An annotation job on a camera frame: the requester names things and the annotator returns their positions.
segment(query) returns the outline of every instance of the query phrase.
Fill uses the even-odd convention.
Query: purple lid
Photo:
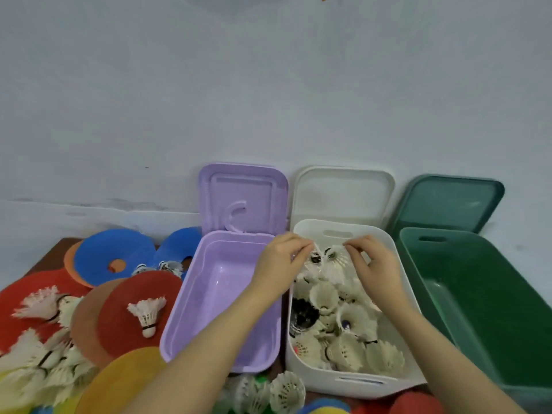
[[[199,172],[203,235],[211,231],[285,231],[288,180],[273,167],[213,163]]]

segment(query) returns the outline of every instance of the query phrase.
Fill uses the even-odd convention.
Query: left hand
[[[289,289],[313,250],[313,241],[297,234],[287,232],[276,236],[259,256],[250,289],[275,301]]]

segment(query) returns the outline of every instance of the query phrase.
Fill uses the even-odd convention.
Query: forearm
[[[408,304],[386,315],[402,335],[448,414],[521,414],[519,405]]]
[[[123,414],[210,413],[247,336],[272,302],[247,288],[202,330]]]

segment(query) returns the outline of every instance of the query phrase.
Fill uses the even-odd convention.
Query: hand
[[[310,239],[291,232],[275,237],[259,256],[250,289],[275,301],[289,289],[313,249]]]
[[[372,235],[344,243],[364,290],[383,312],[410,305],[401,278],[401,265],[396,255]],[[366,264],[361,252],[370,257]]]

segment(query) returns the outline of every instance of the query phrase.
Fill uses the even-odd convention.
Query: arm
[[[194,337],[122,414],[210,413],[250,331],[289,288],[312,250],[310,240],[294,234],[275,237],[238,299]]]
[[[447,413],[525,413],[410,305],[393,252],[372,236],[348,241],[345,247],[364,289],[402,335]],[[371,258],[369,265],[361,251]]]

